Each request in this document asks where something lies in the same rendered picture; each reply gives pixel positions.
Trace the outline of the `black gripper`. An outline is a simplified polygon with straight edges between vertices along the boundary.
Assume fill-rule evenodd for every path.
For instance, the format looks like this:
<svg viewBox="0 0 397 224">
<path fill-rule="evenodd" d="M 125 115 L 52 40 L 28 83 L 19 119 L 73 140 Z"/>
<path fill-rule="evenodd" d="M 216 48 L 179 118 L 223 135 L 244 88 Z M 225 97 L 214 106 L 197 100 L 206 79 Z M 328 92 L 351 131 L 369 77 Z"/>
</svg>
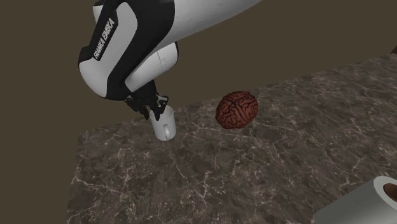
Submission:
<svg viewBox="0 0 397 224">
<path fill-rule="evenodd" d="M 146 106 L 151 106 L 151 110 L 155 116 L 155 120 L 160 120 L 160 115 L 165 111 L 169 97 L 166 95 L 158 95 L 155 81 L 151 80 L 147 84 L 131 92 L 125 99 L 125 103 L 135 112 L 139 112 L 144 116 L 145 120 L 149 120 L 150 113 Z"/>
</svg>

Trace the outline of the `white mug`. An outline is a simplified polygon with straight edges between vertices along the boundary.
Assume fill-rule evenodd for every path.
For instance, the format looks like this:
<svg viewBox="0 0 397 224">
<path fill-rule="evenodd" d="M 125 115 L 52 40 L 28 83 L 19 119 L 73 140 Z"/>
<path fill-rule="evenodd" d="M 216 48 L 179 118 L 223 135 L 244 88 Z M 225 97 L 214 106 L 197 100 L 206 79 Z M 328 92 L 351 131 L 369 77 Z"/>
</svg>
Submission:
<svg viewBox="0 0 397 224">
<path fill-rule="evenodd" d="M 170 106 L 165 107 L 159 120 L 156 120 L 154 112 L 150 111 L 150 121 L 157 139 L 168 141 L 176 135 L 174 110 Z"/>
</svg>

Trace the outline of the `dark red brain figure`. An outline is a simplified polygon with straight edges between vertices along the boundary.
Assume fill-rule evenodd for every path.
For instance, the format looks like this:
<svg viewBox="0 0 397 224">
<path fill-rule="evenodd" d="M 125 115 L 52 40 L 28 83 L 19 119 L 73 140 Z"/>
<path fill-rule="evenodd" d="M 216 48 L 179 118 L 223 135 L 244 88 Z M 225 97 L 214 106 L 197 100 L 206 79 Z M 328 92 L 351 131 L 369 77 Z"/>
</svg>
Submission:
<svg viewBox="0 0 397 224">
<path fill-rule="evenodd" d="M 247 91 L 235 91 L 220 100 L 215 118 L 224 129 L 241 129 L 252 122 L 257 113 L 255 96 Z"/>
</svg>

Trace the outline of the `white paper roll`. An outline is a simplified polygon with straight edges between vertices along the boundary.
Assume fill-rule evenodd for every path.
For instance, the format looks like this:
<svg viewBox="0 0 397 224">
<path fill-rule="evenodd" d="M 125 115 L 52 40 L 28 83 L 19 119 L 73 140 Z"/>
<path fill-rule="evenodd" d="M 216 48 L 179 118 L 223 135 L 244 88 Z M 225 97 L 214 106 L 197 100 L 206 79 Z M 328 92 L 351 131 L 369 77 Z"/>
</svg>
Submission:
<svg viewBox="0 0 397 224">
<path fill-rule="evenodd" d="M 385 186 L 397 186 L 397 180 L 377 176 L 314 215 L 315 224 L 397 224 L 397 201 Z"/>
</svg>

